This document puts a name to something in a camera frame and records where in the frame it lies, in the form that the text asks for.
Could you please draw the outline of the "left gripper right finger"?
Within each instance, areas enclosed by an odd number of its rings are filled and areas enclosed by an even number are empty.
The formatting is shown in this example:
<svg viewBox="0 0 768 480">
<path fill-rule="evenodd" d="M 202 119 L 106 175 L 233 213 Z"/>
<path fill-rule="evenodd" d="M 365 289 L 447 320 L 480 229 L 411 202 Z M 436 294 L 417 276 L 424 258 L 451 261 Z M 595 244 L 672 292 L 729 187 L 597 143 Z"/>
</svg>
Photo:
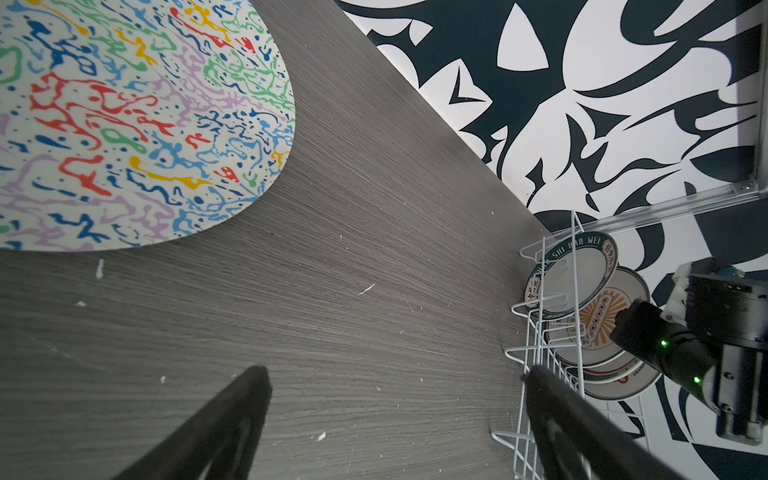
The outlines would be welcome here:
<svg viewBox="0 0 768 480">
<path fill-rule="evenodd" d="M 678 479 L 569 385 L 542 365 L 524 376 L 526 412 L 548 479 Z"/>
</svg>

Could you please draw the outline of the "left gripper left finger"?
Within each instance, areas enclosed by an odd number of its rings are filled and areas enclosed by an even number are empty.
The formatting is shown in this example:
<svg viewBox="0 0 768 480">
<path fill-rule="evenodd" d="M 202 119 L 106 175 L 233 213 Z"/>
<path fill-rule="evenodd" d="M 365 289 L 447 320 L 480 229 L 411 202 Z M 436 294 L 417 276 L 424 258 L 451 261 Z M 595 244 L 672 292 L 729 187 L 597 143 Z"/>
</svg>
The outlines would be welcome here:
<svg viewBox="0 0 768 480">
<path fill-rule="evenodd" d="M 251 366 L 118 479 L 246 479 L 272 395 L 268 370 Z"/>
</svg>

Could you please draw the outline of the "orange sunburst pattern plate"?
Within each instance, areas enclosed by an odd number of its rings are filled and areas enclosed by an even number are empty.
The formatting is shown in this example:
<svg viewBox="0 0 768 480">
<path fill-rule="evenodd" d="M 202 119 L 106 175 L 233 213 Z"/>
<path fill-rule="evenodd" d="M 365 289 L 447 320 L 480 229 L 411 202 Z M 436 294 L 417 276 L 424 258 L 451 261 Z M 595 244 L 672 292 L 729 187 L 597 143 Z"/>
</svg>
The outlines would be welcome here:
<svg viewBox="0 0 768 480">
<path fill-rule="evenodd" d="M 646 282 L 634 270 L 618 267 L 603 292 L 580 310 L 583 367 L 605 362 L 624 351 L 610 339 L 610 334 L 617 314 L 636 299 L 650 299 Z M 555 354 L 562 364 L 577 364 L 574 317 L 549 322 L 544 329 L 544 339 L 556 346 Z"/>
</svg>

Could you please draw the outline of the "green rimmed white plate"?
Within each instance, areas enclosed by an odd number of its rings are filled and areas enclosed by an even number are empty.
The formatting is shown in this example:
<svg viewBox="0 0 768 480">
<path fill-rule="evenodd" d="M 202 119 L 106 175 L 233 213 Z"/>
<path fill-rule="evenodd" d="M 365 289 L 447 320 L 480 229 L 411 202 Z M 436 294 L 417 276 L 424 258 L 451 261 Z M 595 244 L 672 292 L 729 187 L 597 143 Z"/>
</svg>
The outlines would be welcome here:
<svg viewBox="0 0 768 480">
<path fill-rule="evenodd" d="M 560 320 L 589 304 L 618 268 L 618 246 L 601 232 L 581 232 L 557 243 L 532 270 L 525 307 L 545 321 Z"/>
</svg>

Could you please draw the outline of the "colourful squiggle pattern plate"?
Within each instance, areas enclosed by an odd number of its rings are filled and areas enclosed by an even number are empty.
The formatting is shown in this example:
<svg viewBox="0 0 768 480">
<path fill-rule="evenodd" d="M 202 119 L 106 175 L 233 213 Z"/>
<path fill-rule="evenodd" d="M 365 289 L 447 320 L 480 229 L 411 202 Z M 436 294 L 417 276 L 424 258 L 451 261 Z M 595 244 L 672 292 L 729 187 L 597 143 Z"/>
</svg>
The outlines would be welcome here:
<svg viewBox="0 0 768 480">
<path fill-rule="evenodd" d="M 1 246 L 137 248 L 217 226 L 277 180 L 295 116 L 249 1 L 5 1 Z"/>
</svg>

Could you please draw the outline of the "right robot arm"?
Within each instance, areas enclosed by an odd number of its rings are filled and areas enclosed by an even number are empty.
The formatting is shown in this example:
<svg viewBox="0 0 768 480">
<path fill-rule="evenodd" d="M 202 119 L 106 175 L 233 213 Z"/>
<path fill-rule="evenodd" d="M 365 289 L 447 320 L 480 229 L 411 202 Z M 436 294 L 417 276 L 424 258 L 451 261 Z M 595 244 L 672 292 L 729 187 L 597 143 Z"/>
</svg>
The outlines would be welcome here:
<svg viewBox="0 0 768 480">
<path fill-rule="evenodd" d="M 716 413 L 718 437 L 757 446 L 767 425 L 767 283 L 714 257 L 673 276 L 666 304 L 636 299 L 611 340 Z"/>
</svg>

